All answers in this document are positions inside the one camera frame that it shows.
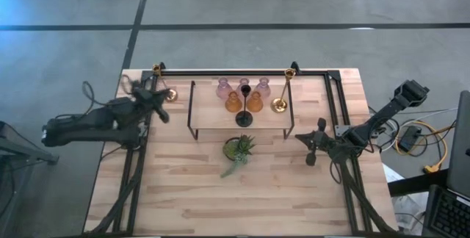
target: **concrete floor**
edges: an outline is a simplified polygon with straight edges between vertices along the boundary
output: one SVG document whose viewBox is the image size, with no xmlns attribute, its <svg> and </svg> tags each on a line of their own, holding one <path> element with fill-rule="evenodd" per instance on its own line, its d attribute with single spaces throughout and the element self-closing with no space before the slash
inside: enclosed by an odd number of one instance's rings
<svg viewBox="0 0 470 238">
<path fill-rule="evenodd" d="M 133 24 L 140 0 L 0 0 L 1 25 Z M 209 23 L 452 23 L 470 22 L 469 0 L 148 0 L 143 24 Z M 83 112 L 89 101 L 114 96 L 130 31 L 0 31 L 0 119 L 40 143 L 55 115 Z M 360 68 L 369 105 L 379 109 L 405 79 L 431 89 L 418 109 L 456 107 L 470 57 L 469 29 L 140 32 L 131 68 L 165 62 L 171 68 Z M 398 121 L 421 115 L 400 115 Z M 428 118 L 436 128 L 455 112 Z M 452 144 L 452 136 L 447 142 Z M 82 230 L 101 143 L 48 150 L 57 166 L 38 165 L 21 204 L 18 237 L 54 237 Z M 382 154 L 405 177 L 437 162 Z"/>
</svg>

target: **wooden table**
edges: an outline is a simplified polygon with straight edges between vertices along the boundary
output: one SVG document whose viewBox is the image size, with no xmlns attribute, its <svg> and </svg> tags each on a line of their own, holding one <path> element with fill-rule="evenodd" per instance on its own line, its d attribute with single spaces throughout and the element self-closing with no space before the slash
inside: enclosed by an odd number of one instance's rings
<svg viewBox="0 0 470 238">
<path fill-rule="evenodd" d="M 341 69 L 347 108 L 353 125 L 369 117 L 366 96 L 358 69 Z M 139 79 L 140 70 L 124 70 Z M 228 77 L 236 88 L 241 77 Z M 135 235 L 322 235 L 349 234 L 350 227 L 343 186 L 331 178 L 330 159 L 317 152 L 314 167 L 305 164 L 306 147 L 294 134 L 317 128 L 318 118 L 328 122 L 330 112 L 325 83 L 318 76 L 298 76 L 291 82 L 295 128 L 289 139 L 282 131 L 269 129 L 212 129 L 199 132 L 195 141 L 187 128 L 190 82 L 212 86 L 208 99 L 215 97 L 217 77 L 166 77 L 168 87 L 177 89 L 175 103 L 165 103 L 170 122 L 152 118 L 145 167 L 140 187 Z M 254 87 L 258 77 L 250 77 Z M 269 102 L 279 96 L 282 76 L 270 77 L 273 92 Z M 339 119 L 341 110 L 336 99 Z M 119 90 L 117 96 L 125 95 Z M 230 161 L 222 153 L 223 143 L 241 133 L 255 136 L 256 146 L 247 165 L 220 178 Z M 116 148 L 107 143 L 104 153 Z M 109 211 L 118 196 L 125 151 L 107 156 L 98 170 L 85 231 L 93 229 Z M 397 228 L 394 210 L 379 153 L 364 152 L 359 158 L 368 199 L 379 215 Z M 356 214 L 362 226 L 360 209 Z M 122 228 L 126 227 L 124 208 Z"/>
</svg>

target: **gold candle holder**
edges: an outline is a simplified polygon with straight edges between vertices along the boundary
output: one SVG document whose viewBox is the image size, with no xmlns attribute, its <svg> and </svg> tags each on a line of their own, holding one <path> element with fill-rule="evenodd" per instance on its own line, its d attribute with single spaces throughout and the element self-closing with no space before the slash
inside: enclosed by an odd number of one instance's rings
<svg viewBox="0 0 470 238">
<path fill-rule="evenodd" d="M 295 76 L 295 69 L 289 68 L 284 71 L 284 75 L 286 76 L 286 83 L 284 84 L 284 88 L 282 89 L 281 97 L 275 98 L 271 102 L 271 109 L 273 112 L 281 113 L 285 112 L 287 109 L 287 102 L 284 100 L 284 93 L 286 92 L 287 84 L 289 81 Z"/>
<path fill-rule="evenodd" d="M 167 84 L 165 83 L 165 80 L 162 77 L 162 68 L 160 67 L 160 65 L 153 65 L 152 71 L 155 76 L 158 76 L 160 78 L 160 81 L 162 81 L 164 88 L 170 90 L 170 94 L 168 95 L 168 97 L 164 98 L 165 101 L 171 103 L 178 100 L 178 92 L 176 92 L 176 90 L 174 89 L 167 87 Z"/>
</svg>

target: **green plant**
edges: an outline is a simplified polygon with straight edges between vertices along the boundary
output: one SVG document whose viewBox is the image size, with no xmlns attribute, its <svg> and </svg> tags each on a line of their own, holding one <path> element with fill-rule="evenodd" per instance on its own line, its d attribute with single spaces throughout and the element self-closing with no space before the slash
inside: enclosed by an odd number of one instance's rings
<svg viewBox="0 0 470 238">
<path fill-rule="evenodd" d="M 222 175 L 221 178 L 231 175 L 238 167 L 248 163 L 248 155 L 251 155 L 250 149 L 255 147 L 252 143 L 254 137 L 243 135 L 237 141 L 229 141 L 223 146 L 224 154 L 234 162 Z"/>
</svg>

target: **small plant pot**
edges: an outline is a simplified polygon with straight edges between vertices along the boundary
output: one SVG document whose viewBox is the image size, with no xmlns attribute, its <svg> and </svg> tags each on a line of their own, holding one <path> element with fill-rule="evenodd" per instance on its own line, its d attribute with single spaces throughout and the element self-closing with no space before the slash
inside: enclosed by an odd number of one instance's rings
<svg viewBox="0 0 470 238">
<path fill-rule="evenodd" d="M 230 138 L 228 139 L 227 141 L 225 141 L 225 145 L 227 145 L 229 142 L 234 142 L 234 141 L 239 141 L 240 140 L 240 137 L 233 137 L 233 138 Z M 225 150 L 225 148 L 223 149 L 223 154 L 225 154 L 225 156 L 231 160 L 231 161 L 235 161 L 235 156 L 233 156 L 233 154 L 227 152 Z"/>
</svg>

